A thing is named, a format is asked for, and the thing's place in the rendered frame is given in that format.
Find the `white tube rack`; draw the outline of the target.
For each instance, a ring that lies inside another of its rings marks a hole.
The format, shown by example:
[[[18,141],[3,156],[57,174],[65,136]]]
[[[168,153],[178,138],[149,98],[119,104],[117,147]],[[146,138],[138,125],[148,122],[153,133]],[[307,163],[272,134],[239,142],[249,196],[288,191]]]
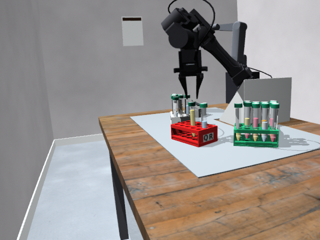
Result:
[[[190,114],[186,114],[185,111],[183,111],[183,114],[180,114],[178,111],[178,116],[174,117],[173,112],[170,111],[170,123],[176,124],[176,123],[181,123],[185,121],[190,121]]]

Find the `conical tube with yellow liquid and green cap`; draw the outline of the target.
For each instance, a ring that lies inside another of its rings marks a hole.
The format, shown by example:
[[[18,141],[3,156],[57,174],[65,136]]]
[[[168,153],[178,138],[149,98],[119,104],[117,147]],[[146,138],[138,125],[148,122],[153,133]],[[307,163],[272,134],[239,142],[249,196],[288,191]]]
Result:
[[[195,101],[188,102],[188,106],[189,106],[189,114],[190,114],[190,125],[191,125],[191,126],[195,126],[195,125],[196,125],[196,118],[195,118],[195,106],[196,106],[196,102],[195,102]],[[193,137],[196,136],[195,133],[191,133],[191,135],[192,135]]]

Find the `red test tube rack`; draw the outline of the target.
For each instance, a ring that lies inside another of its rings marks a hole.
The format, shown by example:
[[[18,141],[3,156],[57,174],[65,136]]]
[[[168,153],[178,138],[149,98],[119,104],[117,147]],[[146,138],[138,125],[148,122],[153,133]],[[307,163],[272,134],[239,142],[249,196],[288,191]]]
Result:
[[[218,126],[207,124],[207,128],[202,128],[201,122],[183,121],[171,124],[171,139],[195,147],[202,147],[218,141]],[[191,133],[196,134],[194,137]]]

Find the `green test tube rack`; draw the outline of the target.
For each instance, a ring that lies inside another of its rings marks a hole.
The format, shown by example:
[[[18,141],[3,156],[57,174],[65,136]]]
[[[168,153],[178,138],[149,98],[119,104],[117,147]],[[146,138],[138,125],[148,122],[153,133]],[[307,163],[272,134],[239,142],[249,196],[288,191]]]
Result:
[[[237,140],[236,133],[241,134],[240,140]],[[245,134],[251,134],[248,138],[245,137]],[[257,141],[254,141],[252,134],[277,134],[274,142],[271,141],[270,135],[267,135],[265,141],[262,140],[262,137],[258,135]],[[258,129],[253,129],[253,124],[250,124],[250,127],[245,127],[244,123],[241,123],[241,129],[236,129],[236,123],[234,125],[233,133],[233,146],[241,147],[266,147],[266,148],[278,148],[279,144],[279,129],[271,130],[270,125],[268,124],[268,129],[262,129],[261,124],[258,124]]]

